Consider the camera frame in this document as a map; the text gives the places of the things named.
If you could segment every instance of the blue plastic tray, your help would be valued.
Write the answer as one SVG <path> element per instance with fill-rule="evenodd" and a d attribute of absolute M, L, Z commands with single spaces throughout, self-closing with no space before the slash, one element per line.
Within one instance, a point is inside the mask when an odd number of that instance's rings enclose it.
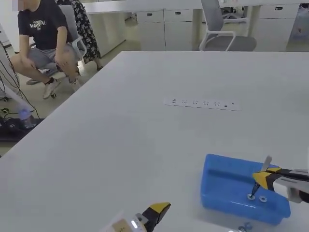
<path fill-rule="evenodd" d="M 289 202 L 284 197 L 260 187 L 254 201 L 247 198 L 254 185 L 252 173 L 259 171 L 262 165 L 208 154 L 201 183 L 202 205 L 271 225 L 280 224 L 283 218 L 288 218 L 291 214 Z M 267 197 L 267 202 L 261 202 L 260 196 Z"/>

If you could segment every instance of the hand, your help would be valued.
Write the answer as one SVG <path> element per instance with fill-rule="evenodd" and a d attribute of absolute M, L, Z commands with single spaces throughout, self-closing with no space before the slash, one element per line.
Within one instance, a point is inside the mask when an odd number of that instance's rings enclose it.
<path fill-rule="evenodd" d="M 55 62 L 60 67 L 66 66 L 68 64 L 68 62 L 63 58 L 63 56 L 57 53 L 55 55 Z"/>
<path fill-rule="evenodd" d="M 37 69 L 35 63 L 29 58 L 22 58 L 22 63 L 27 69 Z"/>

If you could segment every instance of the black cable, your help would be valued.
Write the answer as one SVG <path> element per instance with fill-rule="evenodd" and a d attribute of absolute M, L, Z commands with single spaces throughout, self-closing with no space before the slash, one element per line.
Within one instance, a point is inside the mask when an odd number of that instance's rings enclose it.
<path fill-rule="evenodd" d="M 18 113 L 7 113 L 7 114 L 5 114 L 4 116 L 3 116 L 3 119 L 6 119 L 6 117 L 8 116 L 8 115 L 17 115 Z"/>
<path fill-rule="evenodd" d="M 0 41 L 0 44 L 1 44 L 2 48 L 3 48 L 3 50 L 5 51 L 6 57 L 7 57 L 7 59 L 8 59 L 8 61 L 9 61 L 10 65 L 11 65 L 11 68 L 12 68 L 12 70 L 13 70 L 13 73 L 14 73 L 14 76 L 16 77 L 17 82 L 14 80 L 14 78 L 13 78 L 13 77 L 11 76 L 11 74 L 8 72 L 8 70 L 6 69 L 6 67 L 4 66 L 4 64 L 2 63 L 1 60 L 0 60 L 0 63 L 2 64 L 2 66 L 4 67 L 4 69 L 6 70 L 7 74 L 11 77 L 11 79 L 12 79 L 12 80 L 14 81 L 14 83 L 16 84 L 17 89 L 18 89 L 19 92 L 21 93 L 21 98 L 22 98 L 22 99 L 25 98 L 25 100 L 28 102 L 28 104 L 34 109 L 36 115 L 38 116 L 38 119 L 40 119 L 40 116 L 39 116 L 39 113 L 38 113 L 37 109 L 29 102 L 29 100 L 28 100 L 28 98 L 25 96 L 24 92 L 20 89 L 19 79 L 18 79 L 18 76 L 17 76 L 17 74 L 16 74 L 16 72 L 15 72 L 14 66 L 13 66 L 13 64 L 12 64 L 12 62 L 11 62 L 11 60 L 10 60 L 9 54 L 7 53 L 6 49 L 4 48 L 3 43 L 2 43 L 1 41 Z M 5 75 L 3 74 L 3 72 L 2 72 L 2 71 L 0 71 L 0 72 L 2 73 L 3 77 L 12 85 L 12 83 L 5 77 Z M 5 89 L 5 85 L 4 85 L 4 82 L 3 82 L 2 78 L 0 78 L 0 80 L 2 81 L 3 87 L 4 87 L 4 89 Z"/>

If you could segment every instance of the white sneaker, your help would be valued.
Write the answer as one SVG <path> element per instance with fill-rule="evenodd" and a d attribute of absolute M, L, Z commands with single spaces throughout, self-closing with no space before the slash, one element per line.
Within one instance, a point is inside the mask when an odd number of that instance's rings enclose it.
<path fill-rule="evenodd" d="M 69 84 L 72 86 L 72 89 L 74 90 L 74 92 L 76 92 L 77 90 L 79 90 L 81 86 L 81 83 L 78 81 L 78 78 L 76 78 L 75 82 L 70 82 L 69 81 Z"/>
<path fill-rule="evenodd" d="M 46 84 L 43 93 L 43 99 L 48 99 L 59 85 L 60 81 L 57 81 L 56 79 L 54 79 L 53 83 Z"/>

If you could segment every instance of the white drawer cabinet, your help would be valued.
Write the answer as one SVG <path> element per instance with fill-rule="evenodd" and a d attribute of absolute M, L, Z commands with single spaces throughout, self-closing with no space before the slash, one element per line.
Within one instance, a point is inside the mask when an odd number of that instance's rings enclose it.
<path fill-rule="evenodd" d="M 299 4 L 261 6 L 259 18 L 296 18 Z"/>
<path fill-rule="evenodd" d="M 299 4 L 261 6 L 253 28 L 255 51 L 285 51 L 293 29 Z"/>
<path fill-rule="evenodd" d="M 139 23 L 163 23 L 164 16 L 163 11 L 148 11 L 137 12 L 137 21 Z"/>
<path fill-rule="evenodd" d="M 201 13 L 201 10 L 137 12 L 142 51 L 196 50 Z"/>
<path fill-rule="evenodd" d="M 254 34 L 255 51 L 285 51 L 294 21 L 294 18 L 259 19 Z"/>
<path fill-rule="evenodd" d="M 195 51 L 199 42 L 201 10 L 165 10 L 165 50 Z"/>
<path fill-rule="evenodd" d="M 164 23 L 139 23 L 142 51 L 165 51 Z"/>
<path fill-rule="evenodd" d="M 193 10 L 165 10 L 164 11 L 165 22 L 192 22 Z"/>
<path fill-rule="evenodd" d="M 137 12 L 142 51 L 165 51 L 163 11 Z"/>
<path fill-rule="evenodd" d="M 166 51 L 192 51 L 192 22 L 165 23 Z"/>

